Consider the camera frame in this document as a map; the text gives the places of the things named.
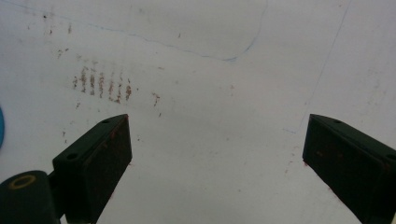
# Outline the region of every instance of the white surface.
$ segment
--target white surface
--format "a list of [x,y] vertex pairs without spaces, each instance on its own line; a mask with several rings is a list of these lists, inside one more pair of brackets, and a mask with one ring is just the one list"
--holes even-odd
[[307,118],[396,147],[395,21],[393,0],[0,0],[0,180],[128,113],[99,223],[359,223],[302,162]]

